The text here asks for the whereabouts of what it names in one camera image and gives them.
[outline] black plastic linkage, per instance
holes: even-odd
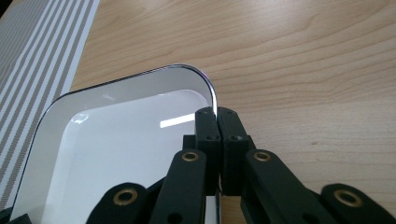
[[[206,155],[199,150],[175,155],[149,223],[204,223],[205,166]]]
[[[195,113],[195,149],[206,154],[206,195],[213,196],[219,187],[221,139],[212,107]]]
[[[243,211],[246,222],[249,224],[270,223],[270,219],[262,208],[256,193],[248,183],[245,183],[243,188],[241,210]]]
[[[0,212],[0,224],[6,224],[11,218],[13,207],[6,208]]]
[[[254,220],[258,210],[262,210],[271,223],[337,223],[274,153],[250,150],[246,155],[245,174],[253,192],[249,189],[244,192],[242,197],[247,204],[242,208],[247,217],[253,218],[251,223],[265,223],[263,218],[260,222]],[[260,202],[262,208],[255,206],[255,211],[245,210],[252,205],[249,200],[255,204]]]
[[[150,214],[152,209],[155,206],[155,203],[157,202],[158,195],[161,192],[161,188],[163,187],[163,181],[165,181],[165,177],[160,179],[159,181],[155,182],[153,185],[148,187],[147,192],[148,192],[148,208],[150,209]]]
[[[229,196],[240,196],[244,183],[243,165],[249,151],[249,136],[238,115],[231,109],[219,107],[218,123],[223,141],[221,188]]]
[[[332,184],[324,187],[320,200],[340,223],[396,223],[387,210],[348,185]]]
[[[27,214],[24,214],[23,216],[17,217],[14,220],[8,222],[8,224],[32,224],[32,221]]]
[[[88,218],[87,224],[147,223],[148,193],[138,184],[123,183],[108,190]]]

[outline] striped cloth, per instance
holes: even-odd
[[[0,20],[0,209],[13,205],[37,123],[70,90],[99,0],[25,0]]]

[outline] wood grain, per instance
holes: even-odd
[[[73,90],[194,65],[308,188],[346,183],[396,216],[395,15],[395,1],[101,0]],[[224,223],[238,208],[223,199]]]

